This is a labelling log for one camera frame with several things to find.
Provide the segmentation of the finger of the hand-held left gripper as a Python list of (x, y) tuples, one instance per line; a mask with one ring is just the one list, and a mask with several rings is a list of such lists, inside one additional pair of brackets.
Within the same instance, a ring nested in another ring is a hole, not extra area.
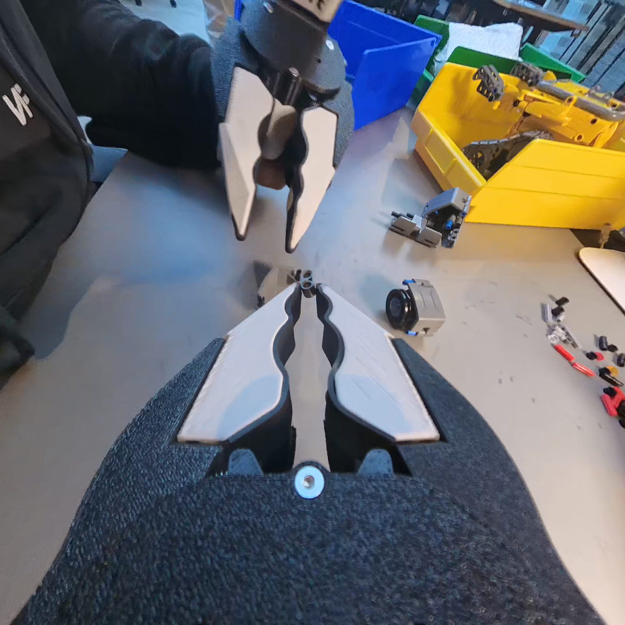
[(240, 241), (246, 239), (256, 196), (255, 175), (262, 155), (259, 134), (273, 107), (274, 98), (260, 77), (235, 67), (219, 140), (230, 215)]
[(301, 113), (294, 137), (296, 164), (287, 199), (287, 253), (293, 253), (305, 235), (334, 177), (337, 123), (337, 115), (322, 107), (310, 107)]

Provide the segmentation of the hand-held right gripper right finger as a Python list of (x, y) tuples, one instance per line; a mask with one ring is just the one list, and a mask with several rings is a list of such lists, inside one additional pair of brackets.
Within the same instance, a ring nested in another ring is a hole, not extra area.
[(394, 337), (327, 285), (317, 286), (316, 304), (334, 405), (392, 443), (438, 441), (439, 430)]

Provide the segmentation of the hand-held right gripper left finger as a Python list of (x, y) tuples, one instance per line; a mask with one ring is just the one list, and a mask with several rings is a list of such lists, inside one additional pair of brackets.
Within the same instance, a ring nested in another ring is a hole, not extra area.
[(301, 288), (290, 285), (228, 332), (178, 442), (233, 443), (285, 405), (300, 312)]

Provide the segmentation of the grey black wheel assembly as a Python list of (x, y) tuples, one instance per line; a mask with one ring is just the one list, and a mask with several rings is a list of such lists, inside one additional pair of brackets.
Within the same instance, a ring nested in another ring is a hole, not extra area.
[(385, 311), (390, 326), (409, 336), (431, 337), (446, 321), (435, 287), (424, 279), (404, 279), (388, 293)]

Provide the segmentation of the grey curved brick panel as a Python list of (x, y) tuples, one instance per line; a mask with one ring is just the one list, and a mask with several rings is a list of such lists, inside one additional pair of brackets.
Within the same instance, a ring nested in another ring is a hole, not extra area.
[(268, 263), (253, 262), (254, 277), (257, 283), (257, 308), (284, 291), (289, 285), (299, 283), (302, 270), (292, 266), (273, 266)]

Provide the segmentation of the grey brick block assembly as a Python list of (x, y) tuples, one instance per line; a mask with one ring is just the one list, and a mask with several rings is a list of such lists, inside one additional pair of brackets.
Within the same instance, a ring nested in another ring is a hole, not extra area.
[(439, 193), (419, 214), (392, 212), (388, 230), (423, 246), (452, 249), (470, 210), (471, 195), (458, 187)]

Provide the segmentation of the grey desk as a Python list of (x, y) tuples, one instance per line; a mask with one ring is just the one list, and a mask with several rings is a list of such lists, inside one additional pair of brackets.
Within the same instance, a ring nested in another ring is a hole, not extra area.
[(545, 337), (540, 306), (570, 299), (585, 348), (622, 348), (624, 315), (577, 259), (569, 230), (465, 224), (453, 249), (387, 230), (438, 193), (412, 155), (403, 109), (352, 137), (292, 255), (285, 192), (262, 189), (237, 241), (216, 177), (119, 161), (24, 318), (35, 358), (1, 390), (1, 623), (57, 555), (113, 442), (211, 340), (256, 308), (255, 262), (310, 269), (386, 327), (387, 293), (429, 280), (446, 313), (407, 340), (489, 423), (517, 464), (559, 556), (608, 624), (624, 623), (624, 430), (602, 380)]

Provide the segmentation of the person's left hand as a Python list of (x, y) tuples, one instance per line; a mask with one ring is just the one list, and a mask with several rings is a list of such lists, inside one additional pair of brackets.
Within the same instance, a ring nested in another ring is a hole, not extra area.
[(285, 168), (280, 158), (269, 160), (261, 157), (256, 166), (255, 181), (258, 186), (280, 190), (287, 185)]

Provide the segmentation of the blue plastic bin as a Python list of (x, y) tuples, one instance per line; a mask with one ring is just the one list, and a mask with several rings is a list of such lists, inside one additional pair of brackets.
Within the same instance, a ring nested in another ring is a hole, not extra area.
[(328, 34), (338, 42), (352, 85), (354, 130), (402, 109), (441, 35), (354, 1), (344, 1)]

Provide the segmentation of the green crate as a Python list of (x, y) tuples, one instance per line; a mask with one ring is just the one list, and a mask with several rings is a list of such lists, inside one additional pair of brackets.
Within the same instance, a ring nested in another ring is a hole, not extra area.
[[(425, 15), (419, 15), (414, 24), (418, 27), (441, 35), (441, 41), (428, 61), (426, 69), (419, 78), (410, 96), (410, 105), (417, 107), (436, 76), (436, 59), (441, 55), (442, 51), (444, 51), (449, 41), (450, 23), (436, 18), (430, 18)], [(544, 71), (552, 71), (557, 77), (561, 79), (570, 79), (578, 84), (582, 83), (586, 77), (586, 75), (582, 72), (550, 56), (548, 53), (530, 43), (525, 43), (521, 46), (518, 59), (505, 58), (460, 45), (453, 46), (449, 56), (444, 59), (444, 62), (473, 68), (478, 68), (484, 65), (492, 65), (500, 73), (507, 73), (515, 66), (515, 64), (522, 61), (537, 66)]]

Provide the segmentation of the pile of small brick pins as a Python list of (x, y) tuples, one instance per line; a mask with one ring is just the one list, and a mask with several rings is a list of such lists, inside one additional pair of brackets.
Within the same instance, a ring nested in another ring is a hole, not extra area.
[(624, 350), (605, 335), (584, 346), (566, 317), (569, 298), (551, 298), (540, 304), (545, 336), (569, 367), (592, 381), (605, 413), (624, 428)]

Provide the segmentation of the bubble wrap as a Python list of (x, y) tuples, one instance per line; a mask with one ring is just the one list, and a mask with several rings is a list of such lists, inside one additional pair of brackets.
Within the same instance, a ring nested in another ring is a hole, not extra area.
[(516, 59), (519, 56), (523, 33), (523, 27), (514, 22), (490, 26), (449, 22), (448, 40), (436, 56), (436, 61), (439, 63), (447, 61), (458, 47), (494, 54), (502, 58)]

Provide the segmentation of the person's black printed sweatshirt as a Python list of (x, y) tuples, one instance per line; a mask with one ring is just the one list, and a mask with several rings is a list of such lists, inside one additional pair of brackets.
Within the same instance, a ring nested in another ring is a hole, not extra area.
[(1, 385), (35, 348), (20, 321), (92, 198), (92, 151), (20, 1), (1, 2)]

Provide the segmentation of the yellow plastic bin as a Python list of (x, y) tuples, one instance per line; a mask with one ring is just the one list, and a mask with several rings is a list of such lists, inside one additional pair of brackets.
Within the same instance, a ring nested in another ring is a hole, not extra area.
[(462, 152), (501, 139), (519, 118), (511, 98), (493, 108), (476, 68), (446, 63), (412, 119), (416, 153), (443, 190), (471, 195), (468, 221), (564, 229), (624, 226), (624, 137), (597, 148), (537, 139), (490, 179)]

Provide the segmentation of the yellow tracked brick model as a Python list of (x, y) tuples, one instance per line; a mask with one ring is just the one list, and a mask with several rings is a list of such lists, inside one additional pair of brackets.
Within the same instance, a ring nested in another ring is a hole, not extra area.
[(609, 92), (548, 79), (546, 72), (527, 62), (516, 63), (510, 76), (519, 84), (507, 89), (493, 65), (476, 69), (477, 93), (496, 108), (511, 98), (519, 118), (501, 139), (474, 141), (462, 152), (483, 178), (489, 180), (537, 139), (586, 147), (611, 147), (624, 136), (624, 104)]

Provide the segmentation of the round wooden booklet stand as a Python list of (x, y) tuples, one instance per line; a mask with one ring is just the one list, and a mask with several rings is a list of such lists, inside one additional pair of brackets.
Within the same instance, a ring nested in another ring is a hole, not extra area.
[(584, 247), (577, 258), (616, 306), (624, 312), (624, 252)]

